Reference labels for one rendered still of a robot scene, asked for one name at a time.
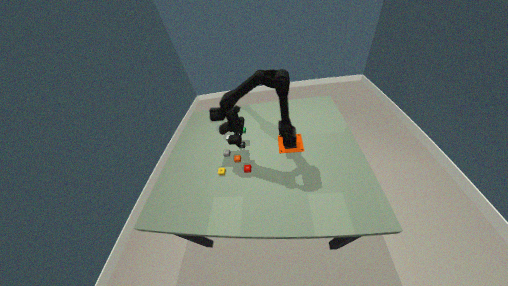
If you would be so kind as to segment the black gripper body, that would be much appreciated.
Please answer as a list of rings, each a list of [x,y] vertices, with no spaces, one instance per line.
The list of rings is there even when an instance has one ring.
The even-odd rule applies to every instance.
[[[244,117],[239,117],[237,121],[235,122],[228,122],[227,125],[230,126],[231,132],[234,132],[234,135],[230,135],[228,138],[229,145],[233,144],[240,144],[241,143],[241,135],[239,135],[239,132],[242,128],[242,123],[244,123]]]

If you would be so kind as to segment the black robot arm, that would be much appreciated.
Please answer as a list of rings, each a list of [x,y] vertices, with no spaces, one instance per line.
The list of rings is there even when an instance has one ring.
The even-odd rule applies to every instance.
[[[220,134],[224,135],[228,131],[231,132],[228,122],[235,122],[238,120],[238,113],[240,107],[235,105],[236,102],[253,90],[259,84],[265,85],[270,88],[275,88],[279,96],[281,121],[279,120],[279,135],[283,137],[283,145],[285,149],[297,148],[297,133],[289,118],[289,103],[287,95],[289,91],[289,73],[285,69],[279,70],[257,70],[255,74],[247,78],[236,89],[228,91],[222,97],[219,106],[210,109],[210,119],[212,121],[222,121],[227,118],[227,122],[219,126]],[[235,105],[235,106],[234,106]]]

